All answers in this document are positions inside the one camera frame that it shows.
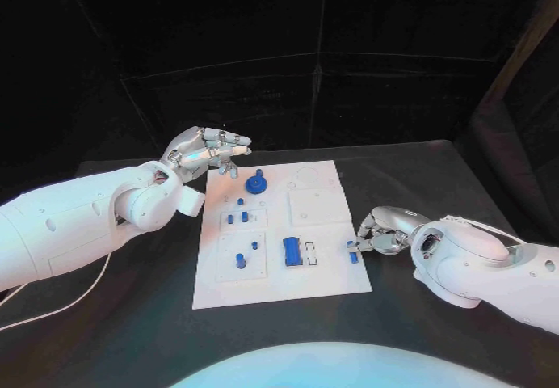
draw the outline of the black backdrop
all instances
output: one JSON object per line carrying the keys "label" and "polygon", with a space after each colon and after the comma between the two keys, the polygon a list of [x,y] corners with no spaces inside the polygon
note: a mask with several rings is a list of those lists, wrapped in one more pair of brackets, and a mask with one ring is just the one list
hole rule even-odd
{"label": "black backdrop", "polygon": [[193,124],[258,150],[453,139],[535,2],[6,2],[2,200]]}

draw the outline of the black table surface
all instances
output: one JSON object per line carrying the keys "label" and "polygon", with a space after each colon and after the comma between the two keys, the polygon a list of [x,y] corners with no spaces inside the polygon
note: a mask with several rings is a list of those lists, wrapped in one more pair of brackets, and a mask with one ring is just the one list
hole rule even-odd
{"label": "black table surface", "polygon": [[[257,151],[235,161],[257,166],[330,159],[355,226],[375,206],[394,205],[513,232],[448,141]],[[140,162],[85,162],[78,175]],[[201,177],[192,186],[205,191],[205,184]],[[70,310],[0,332],[0,386],[169,386],[244,352],[312,341],[402,348],[516,386],[559,386],[559,336],[489,303],[467,310],[444,302],[412,277],[408,251],[363,255],[372,293],[192,310],[201,225],[202,212],[195,218],[176,214],[114,252],[100,284]],[[0,325],[71,303],[103,263],[32,283],[0,308]]]}

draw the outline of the white panel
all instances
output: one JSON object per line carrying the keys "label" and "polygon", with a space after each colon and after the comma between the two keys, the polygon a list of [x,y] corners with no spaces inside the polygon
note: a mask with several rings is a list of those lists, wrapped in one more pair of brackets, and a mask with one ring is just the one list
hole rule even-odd
{"label": "white panel", "polygon": [[[245,181],[258,168],[268,189],[254,195],[245,190]],[[241,222],[244,211],[250,214],[247,223]],[[303,211],[306,221],[293,220],[291,213]],[[263,236],[258,250],[264,251],[252,257],[251,268],[250,240],[255,235]],[[300,239],[303,258],[303,265],[290,268],[283,246],[287,237]],[[356,240],[356,233],[333,161],[242,167],[237,180],[209,171],[192,308],[369,292],[362,254],[353,264],[349,240]],[[314,245],[312,257],[309,243]],[[242,270],[237,268],[237,253],[247,253]]]}

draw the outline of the blue component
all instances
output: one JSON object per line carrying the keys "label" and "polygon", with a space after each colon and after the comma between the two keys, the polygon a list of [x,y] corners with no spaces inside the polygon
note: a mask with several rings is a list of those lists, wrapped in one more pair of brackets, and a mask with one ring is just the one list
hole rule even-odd
{"label": "blue component", "polygon": [[251,194],[260,194],[267,188],[268,183],[265,182],[264,172],[258,168],[257,175],[247,180],[245,189]]}
{"label": "blue component", "polygon": [[245,256],[242,255],[242,253],[238,253],[237,254],[237,268],[242,269],[245,266],[247,266]]}
{"label": "blue component", "polygon": [[[350,246],[352,244],[353,244],[353,241],[348,241],[348,246]],[[356,252],[350,252],[349,253],[349,258],[352,259],[352,263],[353,264],[359,263],[358,253]]]}
{"label": "blue component", "polygon": [[286,246],[286,265],[289,267],[303,265],[300,239],[297,237],[287,237],[283,240],[283,245]]}

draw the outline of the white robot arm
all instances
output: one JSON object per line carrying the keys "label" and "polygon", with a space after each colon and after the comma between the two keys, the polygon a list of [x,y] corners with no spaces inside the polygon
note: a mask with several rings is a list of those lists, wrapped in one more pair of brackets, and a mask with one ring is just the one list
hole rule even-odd
{"label": "white robot arm", "polygon": [[231,172],[250,154],[248,137],[192,127],[159,162],[91,175],[22,194],[0,207],[0,291],[74,271],[140,234],[159,230],[176,210],[196,216],[204,194],[183,186],[209,169]]}
{"label": "white robot arm", "polygon": [[[369,231],[374,237],[366,239]],[[506,247],[489,231],[520,244]],[[395,255],[407,247],[414,277],[441,299],[469,309],[486,301],[516,320],[559,334],[559,248],[526,243],[461,217],[431,221],[407,209],[381,206],[349,251]]]}

